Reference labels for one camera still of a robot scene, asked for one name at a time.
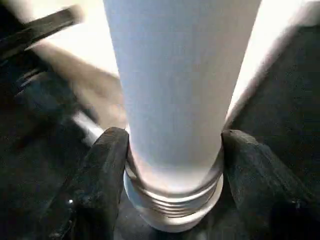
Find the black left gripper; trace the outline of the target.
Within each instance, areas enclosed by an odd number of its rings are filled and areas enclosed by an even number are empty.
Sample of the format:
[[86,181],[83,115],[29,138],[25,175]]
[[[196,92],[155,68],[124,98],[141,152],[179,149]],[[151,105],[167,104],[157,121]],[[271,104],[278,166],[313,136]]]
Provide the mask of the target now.
[[85,106],[70,82],[51,67],[14,67],[12,90],[14,101],[39,120],[57,123],[82,113],[97,122],[95,111]]

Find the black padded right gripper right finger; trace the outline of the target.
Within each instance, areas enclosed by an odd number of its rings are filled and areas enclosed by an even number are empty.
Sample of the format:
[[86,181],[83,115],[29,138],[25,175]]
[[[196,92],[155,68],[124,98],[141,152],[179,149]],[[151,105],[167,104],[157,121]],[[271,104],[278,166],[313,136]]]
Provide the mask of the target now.
[[320,199],[263,143],[240,130],[221,134],[224,171],[253,240],[318,240]]

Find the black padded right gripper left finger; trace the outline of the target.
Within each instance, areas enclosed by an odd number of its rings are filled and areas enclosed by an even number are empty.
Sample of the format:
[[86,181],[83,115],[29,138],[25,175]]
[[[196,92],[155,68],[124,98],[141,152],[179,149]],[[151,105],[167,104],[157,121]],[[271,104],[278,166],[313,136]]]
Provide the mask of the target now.
[[129,134],[107,129],[47,210],[49,240],[112,240],[123,190]]

